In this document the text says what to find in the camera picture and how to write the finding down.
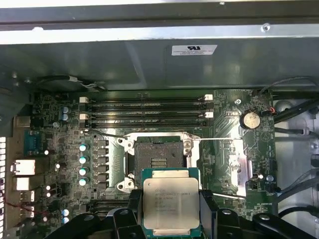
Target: screw hole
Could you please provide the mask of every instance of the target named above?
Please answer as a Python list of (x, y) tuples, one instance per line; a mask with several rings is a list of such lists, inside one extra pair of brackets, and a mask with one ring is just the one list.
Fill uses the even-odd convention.
[(265, 31), (269, 31), (270, 30), (270, 25), (268, 23), (264, 24), (262, 27), (261, 27), (261, 30), (263, 32)]

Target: red cable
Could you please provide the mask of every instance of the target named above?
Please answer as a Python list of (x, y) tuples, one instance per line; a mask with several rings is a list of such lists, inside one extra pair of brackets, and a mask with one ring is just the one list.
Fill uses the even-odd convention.
[(6, 198), (4, 196), (4, 193), (2, 192), (2, 196), (3, 196), (3, 202), (11, 207), (14, 207), (14, 208), (20, 208), (22, 210), (25, 210), (25, 211), (28, 211), (28, 212), (32, 212), (34, 214), (42, 214), (43, 216), (46, 216), (48, 214), (48, 212), (38, 212), (38, 211), (34, 211), (34, 210), (31, 210), (29, 208), (26, 208), (24, 206), (22, 206), (21, 204), (12, 204), (12, 203), (9, 203), (6, 201)]

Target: white label sticker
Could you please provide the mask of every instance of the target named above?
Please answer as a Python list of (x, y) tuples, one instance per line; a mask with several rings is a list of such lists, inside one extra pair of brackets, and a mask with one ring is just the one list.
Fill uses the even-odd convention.
[(172, 56), (212, 55), (217, 45), (184, 45), (173, 46)]

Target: cable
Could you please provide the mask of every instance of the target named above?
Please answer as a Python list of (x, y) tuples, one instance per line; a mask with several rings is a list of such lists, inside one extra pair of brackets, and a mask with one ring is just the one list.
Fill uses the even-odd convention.
[(319, 105), (319, 100), (309, 100), (306, 102), (303, 102), (295, 107), (292, 107), (288, 110), (285, 110), (283, 112), (278, 113), (275, 117), (274, 117), (274, 123), (280, 123), (282, 121), (291, 119), (295, 116), (298, 116), (300, 114), (302, 114), (303, 112), (306, 112), (310, 109), (313, 109), (314, 107)]
[(312, 91), (275, 91), (273, 92), (273, 101), (278, 100), (302, 100), (302, 99), (319, 99), (318, 92)]
[(311, 215), (318, 217), (319, 216), (319, 209), (314, 207), (314, 206), (306, 206), (306, 207), (292, 207), (292, 208), (287, 208), (283, 211), (281, 211), (278, 216), (280, 218), (284, 217), (285, 215), (288, 215), (290, 213), (294, 212), (307, 212), (310, 213)]
[(60, 76), (45, 76), (45, 77), (40, 77), (38, 79), (39, 79), (39, 81), (37, 81), (35, 83), (36, 85), (41, 85), (43, 83), (52, 82), (52, 81), (82, 82), (82, 81), (79, 81), (78, 78), (76, 78), (74, 76), (64, 76), (64, 75), (60, 75)]
[(93, 133), (99, 134), (100, 136), (108, 136), (108, 137), (114, 137), (114, 138), (127, 139), (127, 137), (124, 137), (124, 136), (120, 136), (120, 135), (116, 135), (116, 134), (110, 134), (110, 133), (103, 133), (103, 132), (100, 132), (100, 131), (95, 130), (95, 129), (89, 129), (87, 131), (84, 131), (84, 133), (86, 133), (86, 132), (93, 132)]
[(268, 90), (269, 88), (275, 86), (275, 85), (278, 85), (278, 84), (281, 84), (281, 83), (285, 83), (285, 82), (289, 82), (289, 81), (296, 81), (296, 80), (307, 80), (307, 81), (310, 81), (312, 82), (315, 86), (319, 86), (318, 82), (315, 81), (312, 77), (310, 76), (296, 76), (296, 77), (289, 77), (289, 78), (286, 78), (286, 79), (282, 79), (282, 80), (279, 80), (279, 81), (275, 81), (274, 83), (268, 85), (268, 86), (265, 86), (264, 88), (262, 88), (260, 90), (260, 92), (258, 93), (258, 96), (261, 96), (266, 90)]
[(313, 178), (313, 179), (309, 179), (306, 180), (305, 182), (299, 183), (298, 185), (296, 185), (293, 189), (282, 193), (280, 196), (276, 197), (273, 200), (272, 203), (272, 212), (274, 215), (278, 215), (278, 204), (282, 201), (285, 200), (286, 198), (299, 193), (303, 190), (306, 190), (308, 188), (314, 187), (315, 185), (317, 185), (319, 183), (319, 177)]
[[(306, 135), (304, 134), (304, 130), (303, 129), (285, 129), (285, 128), (278, 128), (275, 127), (275, 132), (278, 133), (287, 133), (287, 134), (302, 134), (302, 135)], [(316, 137), (319, 139), (319, 134), (313, 132), (313, 131), (309, 131), (310, 136)]]
[(6, 205), (9, 205), (9, 206), (14, 207), (14, 208), (20, 208), (21, 210), (25, 210), (27, 212), (31, 212), (31, 213), (34, 213), (34, 214), (41, 214), (41, 215), (44, 215), (44, 216), (48, 215), (48, 212), (35, 211), (35, 210), (31, 210), (29, 208), (26, 208), (25, 206), (23, 206), (21, 204), (13, 204), (13, 203), (7, 202), (3, 191), (1, 192), (1, 195), (3, 196), (3, 202)]
[(301, 183), (306, 178), (308, 178), (310, 175), (316, 174), (317, 172), (319, 172), (319, 168), (312, 168), (312, 169), (308, 170), (306, 173), (304, 173), (299, 178), (297, 178), (295, 180), (295, 182), (293, 182), (289, 187), (281, 190), (281, 193), (286, 193), (287, 191), (293, 189), (297, 184)]

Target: motherboard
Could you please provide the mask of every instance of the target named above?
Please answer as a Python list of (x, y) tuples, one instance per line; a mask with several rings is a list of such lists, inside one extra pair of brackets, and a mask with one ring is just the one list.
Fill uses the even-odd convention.
[(32, 208), (20, 220), (46, 235), (80, 213), (103, 218), (142, 188), (146, 168), (198, 168), (201, 189), (251, 220), (277, 186), (271, 108), (270, 92), (250, 89), (35, 94), (13, 171), (32, 175), (13, 182)]

